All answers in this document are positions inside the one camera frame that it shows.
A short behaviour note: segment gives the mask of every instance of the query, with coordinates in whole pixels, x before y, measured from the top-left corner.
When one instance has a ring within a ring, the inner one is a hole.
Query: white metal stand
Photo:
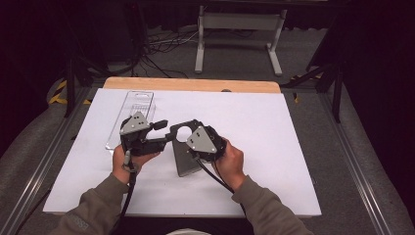
[[[238,28],[273,30],[275,32],[272,43],[267,43],[266,47],[275,75],[282,75],[275,48],[277,47],[278,39],[280,38],[286,14],[286,10],[282,11],[280,15],[205,13],[205,7],[201,6],[199,9],[199,43],[198,54],[196,55],[195,73],[201,73],[203,71],[205,28]]]

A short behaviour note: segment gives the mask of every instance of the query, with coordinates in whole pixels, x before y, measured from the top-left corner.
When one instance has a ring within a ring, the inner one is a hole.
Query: person's left hand
[[[143,164],[151,160],[152,158],[155,158],[158,156],[160,152],[150,155],[144,155],[140,157],[132,157],[131,160],[134,164],[138,166],[137,173],[140,172],[141,168],[143,167]],[[122,183],[127,184],[129,181],[129,172],[122,168],[122,165],[124,163],[124,151],[122,150],[122,146],[118,145],[114,149],[113,154],[113,175]]]

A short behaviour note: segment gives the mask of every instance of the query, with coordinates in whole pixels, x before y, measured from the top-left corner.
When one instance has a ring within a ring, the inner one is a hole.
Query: gray carpet
[[[277,47],[277,56],[284,74],[281,77],[273,74],[268,55],[264,50],[265,39],[269,38],[270,34],[264,32],[256,32],[246,38],[229,32],[211,33],[207,38],[202,74],[193,72],[197,44],[192,41],[171,52],[157,53],[149,57],[160,68],[171,70],[167,73],[172,77],[183,77],[183,74],[174,72],[181,71],[193,78],[271,80],[285,83],[293,75],[305,73],[305,67],[324,33],[324,30],[283,31]],[[124,66],[112,65],[111,68],[116,70]],[[139,76],[165,77],[163,73],[144,63],[141,63],[141,66],[135,68]],[[96,80],[89,98],[93,98],[97,87],[102,86],[102,82],[103,80]],[[314,186],[323,213],[322,216],[305,218],[303,221],[315,234],[377,234],[347,168],[342,146],[323,110],[319,96],[307,85],[312,84],[309,82],[302,89],[296,89],[299,92],[298,103],[294,102],[293,90],[283,90],[306,163],[316,182]],[[392,233],[415,234],[406,208],[385,175],[346,91],[343,94],[342,127],[373,188]],[[59,174],[73,142],[71,139],[82,125],[88,108],[88,105],[82,105],[76,114],[32,206],[51,187]],[[0,227],[3,227],[26,182],[36,170],[63,119],[65,110],[65,105],[50,105],[44,114],[21,133],[2,157]],[[57,225],[59,217],[43,213],[43,203],[29,217],[20,234],[47,234]]]

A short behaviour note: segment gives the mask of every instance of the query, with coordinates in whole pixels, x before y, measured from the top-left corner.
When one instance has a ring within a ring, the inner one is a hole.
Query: sleeve
[[[50,234],[109,234],[127,192],[128,186],[110,174],[95,189],[83,193],[79,206],[68,211]]]
[[[249,176],[232,200],[242,204],[254,234],[312,234],[277,195],[257,185]]]

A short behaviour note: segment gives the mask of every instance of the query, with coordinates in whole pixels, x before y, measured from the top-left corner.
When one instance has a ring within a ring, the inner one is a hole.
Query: dark background
[[[103,68],[108,61],[126,61],[134,44],[125,6],[86,1],[60,1],[78,53]],[[329,27],[312,65],[346,62],[345,85],[382,165],[415,220],[415,22],[410,3],[353,2],[363,8],[332,15],[291,11],[286,27]],[[185,14],[189,9],[192,14]],[[176,30],[197,15],[197,6],[146,6],[149,26]],[[64,72],[66,55],[56,22],[39,2],[4,1],[0,8],[2,84],[0,156],[19,133],[48,107],[46,94]]]

